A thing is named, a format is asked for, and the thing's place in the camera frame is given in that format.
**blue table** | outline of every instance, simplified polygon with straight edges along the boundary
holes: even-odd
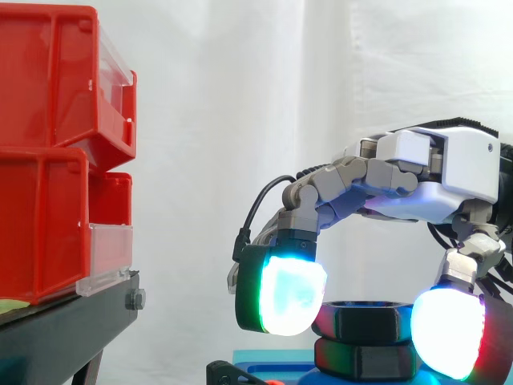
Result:
[[[313,351],[234,351],[233,363],[259,379],[277,379],[285,385],[350,385],[350,381],[337,379],[319,372],[313,365]],[[408,382],[380,383],[380,385],[462,385],[461,381],[448,379],[422,367]],[[505,385],[513,385],[510,373]]]

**white backdrop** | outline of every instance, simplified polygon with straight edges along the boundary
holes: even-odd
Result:
[[[105,350],[99,385],[202,384],[206,364],[234,349],[312,346],[311,332],[239,330],[226,290],[234,237],[275,176],[371,132],[456,116],[513,141],[511,2],[88,3],[139,76],[138,155],[122,170],[147,291]],[[279,205],[275,191],[253,232]],[[319,242],[329,300],[412,302],[442,257],[424,224],[355,217]]]

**green light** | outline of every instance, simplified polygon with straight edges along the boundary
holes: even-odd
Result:
[[[316,262],[295,257],[271,257],[262,270],[261,325],[278,335],[308,329],[321,309],[326,272]]]

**bolt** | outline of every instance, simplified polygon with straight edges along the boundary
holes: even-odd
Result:
[[[230,383],[232,383],[232,381],[227,375],[224,375],[217,381],[217,385],[230,385]]]
[[[127,308],[129,310],[142,310],[146,305],[146,291],[144,289],[134,289],[130,292],[130,302]]]

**red storage bin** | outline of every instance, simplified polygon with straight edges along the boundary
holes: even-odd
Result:
[[[89,6],[0,3],[0,146],[76,147],[105,172],[135,157],[135,73]]]
[[[0,179],[0,299],[36,304],[129,278],[128,174],[89,173],[78,148],[0,148]]]

